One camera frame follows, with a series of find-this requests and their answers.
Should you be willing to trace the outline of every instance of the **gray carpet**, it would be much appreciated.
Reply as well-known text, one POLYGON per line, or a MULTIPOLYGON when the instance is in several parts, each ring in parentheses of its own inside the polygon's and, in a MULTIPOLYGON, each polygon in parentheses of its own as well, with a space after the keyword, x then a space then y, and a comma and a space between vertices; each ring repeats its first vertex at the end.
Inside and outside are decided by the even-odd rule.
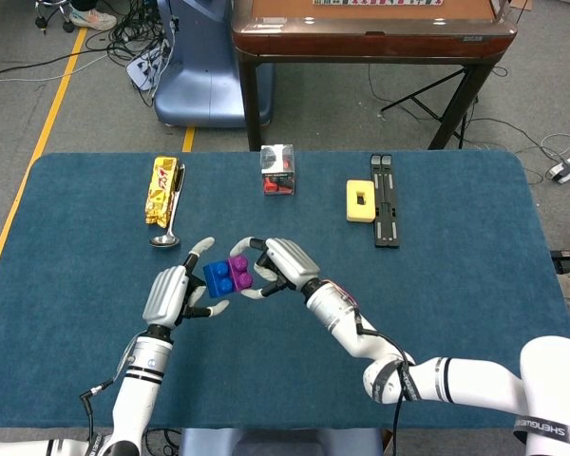
MULTIPOLYGON (((125 3, 120 0, 114 6, 125 3)), ((31 0, 0 0, 0 68, 70 53, 75 34, 63 33, 60 20, 55 18, 44 36, 33 24, 32 4, 31 0)), ((534 7, 523 16, 520 33, 501 63, 508 69, 508 76, 488 80, 475 118, 511 122, 539 141, 551 133, 570 133, 570 5, 542 0, 534 7)), ((80 64, 92 58, 84 56, 80 64)), ((60 74, 64 67, 62 61, 0 78, 44 78, 60 74)), ((372 66, 371 76, 376 92, 394 99, 432 82, 449 69, 372 66)), ((0 231, 58 84, 0 84, 0 231)), ((422 100, 436 109, 443 108, 452 88, 445 85, 422 100)), ((417 122, 400 109, 391 111, 383 120, 377 116, 381 105, 371 96, 367 66, 279 66, 275 116, 265 129, 266 142, 293 143, 297 150, 426 147, 436 129, 433 121, 417 122)), ((424 117, 415 106, 408 107, 424 117)), ((468 135, 480 143, 499 143, 511 151, 531 145, 521 134, 493 122, 472 123, 468 135)), ((124 71, 104 60, 72 77, 47 152, 176 152, 181 150, 182 139, 183 130, 160 125, 154 111, 130 90, 124 71)), ((197 132, 194 150, 245 147, 244 131, 206 129, 197 132)), ((520 159, 527 169, 540 174, 551 165, 536 149, 522 153, 520 159)), ((538 177, 528 174, 528 179, 534 182, 538 177)), ((570 182, 559 186, 544 181, 531 188, 550 247, 570 249, 570 182)), ((49 435, 65 436, 70 432, 59 429, 49 435)), ((84 437, 83 430, 77 432, 79 438, 84 437)), ((35 429, 0 429, 0 440, 44 435, 46 431, 35 429)), ((407 430, 401 433, 400 454, 486 456, 523 454, 523 450, 506 430, 407 430)))

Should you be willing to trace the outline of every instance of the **gold wrapper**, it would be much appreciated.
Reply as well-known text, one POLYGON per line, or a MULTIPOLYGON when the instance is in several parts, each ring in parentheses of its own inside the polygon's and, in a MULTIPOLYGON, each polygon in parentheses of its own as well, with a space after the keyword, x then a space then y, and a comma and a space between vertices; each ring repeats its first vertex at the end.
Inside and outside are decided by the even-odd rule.
POLYGON ((152 180, 145 202, 145 222, 166 228, 171 218, 171 199, 178 171, 178 159, 157 157, 152 168, 152 180))

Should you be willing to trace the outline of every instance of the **blue tablecloth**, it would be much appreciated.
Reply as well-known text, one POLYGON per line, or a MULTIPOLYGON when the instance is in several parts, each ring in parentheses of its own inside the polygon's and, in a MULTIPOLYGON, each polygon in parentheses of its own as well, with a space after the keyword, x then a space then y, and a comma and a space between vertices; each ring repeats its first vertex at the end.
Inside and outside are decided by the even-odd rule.
MULTIPOLYGON (((181 156, 187 176, 176 233, 143 222, 152 154, 59 154, 33 166, 0 260, 0 427, 85 426, 78 394, 109 377, 144 327, 156 273, 196 241, 226 258, 246 236, 296 240, 322 276, 417 361, 456 356, 518 373, 525 342, 570 336, 570 320, 518 160, 504 152, 394 152, 401 247, 373 246, 346 221, 348 179, 369 153, 297 153, 296 194, 264 197, 258 154, 181 156)), ((393 406, 363 389, 350 358, 287 291, 240 295, 219 318, 185 321, 152 418, 156 427, 387 427, 393 406)), ((111 424, 118 385, 93 400, 111 424)), ((508 427, 503 413, 439 403, 403 407, 404 427, 508 427)))

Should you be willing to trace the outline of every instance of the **spoon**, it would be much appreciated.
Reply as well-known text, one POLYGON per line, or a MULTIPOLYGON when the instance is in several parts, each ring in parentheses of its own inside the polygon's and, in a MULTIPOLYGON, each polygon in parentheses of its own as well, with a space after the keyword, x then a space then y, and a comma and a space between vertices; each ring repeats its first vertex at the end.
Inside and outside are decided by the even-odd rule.
POLYGON ((181 187, 183 186, 183 178, 185 174, 186 166, 182 163, 178 170, 178 180, 175 193, 173 194, 173 207, 171 209, 171 219, 167 226, 167 232, 162 236, 156 236, 150 239, 150 245, 153 247, 175 247, 180 243, 180 238, 173 234, 173 221, 175 220, 175 213, 178 210, 178 202, 180 201, 181 187))

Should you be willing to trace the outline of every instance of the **yellow sponge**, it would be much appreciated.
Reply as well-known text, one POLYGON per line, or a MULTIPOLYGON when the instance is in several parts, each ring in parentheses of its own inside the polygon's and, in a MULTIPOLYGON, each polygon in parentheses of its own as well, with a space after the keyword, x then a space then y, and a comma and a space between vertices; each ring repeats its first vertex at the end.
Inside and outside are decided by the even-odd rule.
POLYGON ((371 223, 375 218, 373 182, 371 180, 347 180, 346 220, 371 223))

